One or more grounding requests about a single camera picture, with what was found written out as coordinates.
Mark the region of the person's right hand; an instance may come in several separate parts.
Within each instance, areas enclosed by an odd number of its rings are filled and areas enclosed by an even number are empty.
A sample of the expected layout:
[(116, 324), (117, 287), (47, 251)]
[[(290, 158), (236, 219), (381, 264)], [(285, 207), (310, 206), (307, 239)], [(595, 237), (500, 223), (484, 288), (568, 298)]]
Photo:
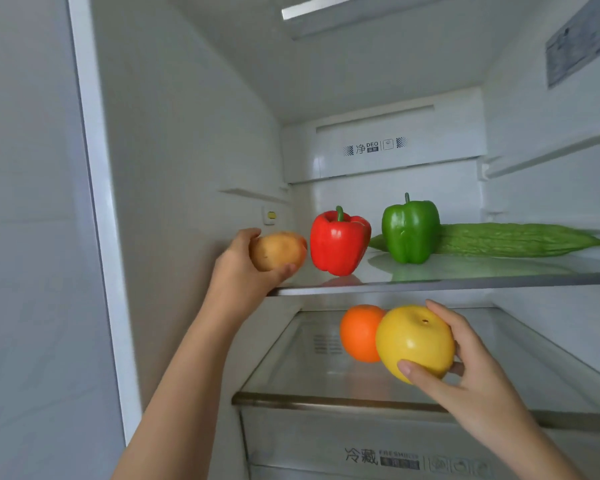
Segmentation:
[(450, 387), (450, 398), (438, 404), (474, 438), (489, 420), (515, 416), (533, 418), (503, 368), (466, 318), (430, 299), (425, 306), (449, 325), (461, 360), (453, 366), (455, 372), (462, 374), (459, 385), (444, 382)]

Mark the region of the person's left hand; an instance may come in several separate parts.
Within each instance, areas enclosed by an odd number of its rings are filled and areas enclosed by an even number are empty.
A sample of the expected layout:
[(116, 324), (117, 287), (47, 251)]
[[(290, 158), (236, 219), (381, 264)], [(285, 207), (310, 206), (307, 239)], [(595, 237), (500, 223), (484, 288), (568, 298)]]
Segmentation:
[(249, 245), (260, 234), (259, 228), (240, 230), (216, 259), (201, 314), (240, 327), (262, 304), (266, 272), (257, 270), (249, 257)]

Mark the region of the brown potato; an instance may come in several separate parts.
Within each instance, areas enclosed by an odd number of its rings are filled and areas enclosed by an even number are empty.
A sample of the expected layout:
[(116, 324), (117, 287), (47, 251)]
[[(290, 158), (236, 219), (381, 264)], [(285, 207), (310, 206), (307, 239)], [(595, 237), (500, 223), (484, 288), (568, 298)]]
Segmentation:
[(292, 264), (300, 269), (305, 261), (308, 245), (304, 237), (294, 232), (277, 232), (259, 236), (249, 245), (249, 257), (261, 272), (268, 272)]

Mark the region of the yellow apple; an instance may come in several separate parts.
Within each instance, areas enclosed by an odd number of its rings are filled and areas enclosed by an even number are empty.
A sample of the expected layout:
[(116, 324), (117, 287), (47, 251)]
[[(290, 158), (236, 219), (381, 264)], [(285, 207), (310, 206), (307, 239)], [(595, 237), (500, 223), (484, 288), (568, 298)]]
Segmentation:
[(449, 325), (424, 306), (401, 306), (389, 310), (376, 330), (376, 349), (385, 368), (397, 379), (409, 383), (398, 368), (407, 360), (443, 379), (456, 355), (456, 343)]

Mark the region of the person's left forearm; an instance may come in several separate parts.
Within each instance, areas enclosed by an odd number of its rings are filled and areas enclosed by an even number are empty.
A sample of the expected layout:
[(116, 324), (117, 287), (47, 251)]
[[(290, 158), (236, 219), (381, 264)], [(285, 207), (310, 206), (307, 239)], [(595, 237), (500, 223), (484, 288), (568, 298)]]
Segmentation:
[(202, 306), (111, 480), (207, 480), (228, 352), (257, 307)]

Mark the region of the person's right forearm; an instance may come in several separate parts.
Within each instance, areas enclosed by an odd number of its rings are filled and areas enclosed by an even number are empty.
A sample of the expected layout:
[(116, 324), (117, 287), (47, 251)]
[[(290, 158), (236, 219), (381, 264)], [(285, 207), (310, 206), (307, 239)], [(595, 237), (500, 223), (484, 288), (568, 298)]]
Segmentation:
[(528, 416), (489, 420), (475, 436), (519, 480), (587, 480)]

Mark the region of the orange fruit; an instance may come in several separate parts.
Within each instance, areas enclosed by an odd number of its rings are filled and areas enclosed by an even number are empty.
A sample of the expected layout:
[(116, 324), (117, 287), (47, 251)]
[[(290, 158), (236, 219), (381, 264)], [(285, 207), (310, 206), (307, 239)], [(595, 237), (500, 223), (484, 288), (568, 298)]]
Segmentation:
[(356, 361), (377, 363), (376, 331), (386, 310), (375, 305), (356, 305), (344, 313), (339, 326), (344, 350)]

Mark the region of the glass fridge shelf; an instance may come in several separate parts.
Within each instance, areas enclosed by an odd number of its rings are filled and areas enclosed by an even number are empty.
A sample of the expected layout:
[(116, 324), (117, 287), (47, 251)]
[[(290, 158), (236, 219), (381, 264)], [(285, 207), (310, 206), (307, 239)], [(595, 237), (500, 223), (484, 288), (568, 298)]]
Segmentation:
[(372, 292), (510, 289), (600, 285), (600, 248), (550, 258), (433, 255), (424, 264), (399, 264), (388, 253), (367, 252), (350, 276), (336, 277), (307, 259), (272, 297)]
[[(459, 309), (527, 409), (550, 431), (600, 433), (600, 373), (499, 308)], [(336, 413), (455, 423), (438, 403), (341, 345), (343, 311), (298, 313), (232, 397), (241, 411)]]

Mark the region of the clear fridge drawer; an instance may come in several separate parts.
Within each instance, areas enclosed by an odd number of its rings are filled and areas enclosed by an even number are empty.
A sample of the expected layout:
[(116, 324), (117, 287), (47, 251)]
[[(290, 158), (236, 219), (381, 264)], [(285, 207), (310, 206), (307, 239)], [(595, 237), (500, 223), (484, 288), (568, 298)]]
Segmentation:
[(294, 480), (519, 480), (453, 422), (240, 409), (249, 473)]

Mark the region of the green bell pepper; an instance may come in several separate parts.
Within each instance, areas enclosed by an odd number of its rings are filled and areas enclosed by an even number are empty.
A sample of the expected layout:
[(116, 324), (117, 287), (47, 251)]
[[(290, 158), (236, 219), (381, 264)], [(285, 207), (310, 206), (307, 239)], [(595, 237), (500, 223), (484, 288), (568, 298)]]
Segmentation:
[(393, 259), (401, 264), (425, 263), (440, 241), (441, 221), (432, 201), (411, 200), (384, 209), (381, 230)]

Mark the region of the green bitter gourd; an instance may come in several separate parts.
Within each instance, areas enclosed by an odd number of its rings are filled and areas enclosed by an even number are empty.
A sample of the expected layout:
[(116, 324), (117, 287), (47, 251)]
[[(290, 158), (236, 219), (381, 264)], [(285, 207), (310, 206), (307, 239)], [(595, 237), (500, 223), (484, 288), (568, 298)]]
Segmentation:
[(437, 255), (548, 258), (600, 247), (583, 230), (547, 224), (460, 223), (441, 225)]

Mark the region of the white refrigerator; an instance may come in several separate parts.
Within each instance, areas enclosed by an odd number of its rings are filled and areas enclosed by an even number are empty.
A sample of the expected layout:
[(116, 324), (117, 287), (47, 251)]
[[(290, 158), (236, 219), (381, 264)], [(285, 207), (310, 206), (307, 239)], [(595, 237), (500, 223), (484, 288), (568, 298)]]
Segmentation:
[[(127, 439), (201, 304), (213, 261), (236, 229), (264, 225), (263, 205), (282, 213), (273, 228), (308, 235), (313, 214), (352, 204), (378, 233), (381, 208), (405, 189), (435, 201), (443, 220), (472, 221), (495, 217), (487, 203), (513, 199), (515, 183), (531, 182), (531, 193), (505, 210), (540, 197), (539, 177), (575, 169), (577, 158), (600, 161), (599, 144), (495, 180), (478, 176), (481, 156), (287, 184), (280, 124), (175, 7), (165, 0), (69, 4)], [(210, 478), (294, 480), (251, 477), (232, 397), (298, 313), (345, 313), (367, 303), (391, 309), (425, 298), (499, 308), (572, 355), (590, 316), (576, 324), (575, 306), (597, 291), (600, 285), (268, 298), (229, 355)], [(585, 353), (572, 356), (582, 362)], [(594, 362), (582, 363), (597, 371)], [(600, 433), (547, 432), (600, 480)]]

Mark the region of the white deodoriser panel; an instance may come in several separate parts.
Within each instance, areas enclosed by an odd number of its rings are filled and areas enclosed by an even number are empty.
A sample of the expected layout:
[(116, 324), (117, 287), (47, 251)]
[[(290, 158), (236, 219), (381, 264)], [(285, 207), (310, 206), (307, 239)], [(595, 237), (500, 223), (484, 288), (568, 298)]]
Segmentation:
[(283, 175), (299, 184), (487, 154), (481, 88), (380, 105), (286, 126)]

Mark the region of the fridge ceiling light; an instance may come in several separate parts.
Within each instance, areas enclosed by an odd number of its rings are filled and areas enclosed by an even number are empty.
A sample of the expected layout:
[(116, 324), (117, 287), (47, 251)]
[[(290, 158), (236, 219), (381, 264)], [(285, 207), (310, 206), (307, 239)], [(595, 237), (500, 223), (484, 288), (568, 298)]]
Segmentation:
[(282, 8), (281, 15), (284, 21), (289, 21), (302, 16), (318, 13), (332, 7), (337, 7), (352, 1), (355, 0), (308, 0), (300, 4)]

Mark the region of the grey label sticker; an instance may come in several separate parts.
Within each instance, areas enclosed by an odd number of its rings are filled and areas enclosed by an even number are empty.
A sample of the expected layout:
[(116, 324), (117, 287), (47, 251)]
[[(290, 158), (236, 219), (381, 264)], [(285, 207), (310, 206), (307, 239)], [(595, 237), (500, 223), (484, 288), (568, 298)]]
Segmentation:
[(589, 0), (545, 44), (552, 89), (600, 56), (600, 0)]

